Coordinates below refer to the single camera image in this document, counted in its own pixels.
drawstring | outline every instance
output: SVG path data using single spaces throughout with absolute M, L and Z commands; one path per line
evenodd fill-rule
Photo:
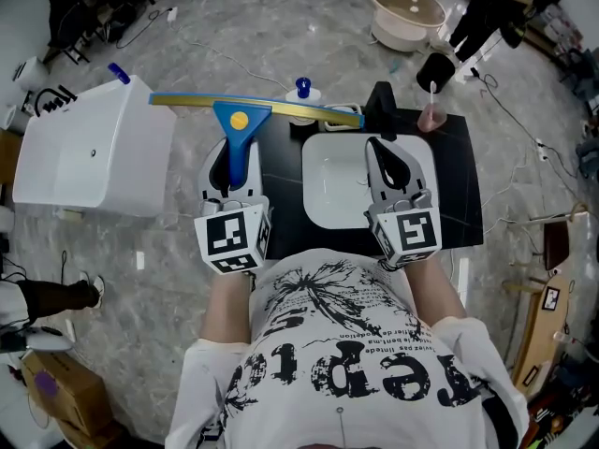
M 341 425 L 341 434 L 343 437 L 343 449 L 347 449 L 347 445 L 345 444 L 345 430 L 343 429 L 343 408 L 337 408 L 337 414 L 339 415 L 339 424 Z

black pants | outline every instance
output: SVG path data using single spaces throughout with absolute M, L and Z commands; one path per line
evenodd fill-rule
M 97 289 L 85 280 L 66 286 L 57 282 L 17 282 L 27 303 L 29 320 L 52 316 L 64 310 L 92 308 L 100 299 Z
M 456 56 L 465 62 L 485 44 L 493 32 L 504 20 L 507 20 L 499 10 L 497 0 L 471 0 L 466 14 L 454 30 L 449 44 L 455 49 L 464 39 L 464 43 Z

graphic print on shirt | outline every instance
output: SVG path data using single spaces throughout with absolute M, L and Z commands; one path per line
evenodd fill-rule
M 257 288 L 265 319 L 226 393 L 225 430 L 282 391 L 335 404 L 384 398 L 445 408 L 476 398 L 455 356 L 435 346 L 430 329 L 388 283 L 377 265 L 333 260 L 290 269 Z

pink cup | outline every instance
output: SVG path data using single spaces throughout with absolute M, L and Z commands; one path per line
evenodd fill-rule
M 447 121 L 447 113 L 436 103 L 428 103 L 418 117 L 418 129 L 423 133 L 436 130 Z

cardboard box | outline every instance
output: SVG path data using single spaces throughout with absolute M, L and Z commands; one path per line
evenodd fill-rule
M 12 184 L 15 181 L 21 141 L 21 137 L 0 129 L 0 184 Z
M 110 422 L 93 437 L 86 436 L 76 427 L 64 421 L 58 421 L 58 426 L 63 431 L 65 439 L 77 447 L 77 449 L 125 447 L 124 442 L 128 437 L 126 429 L 116 421 Z
M 31 353 L 22 374 L 34 402 L 48 415 L 94 436 L 112 421 L 104 382 L 66 353 Z

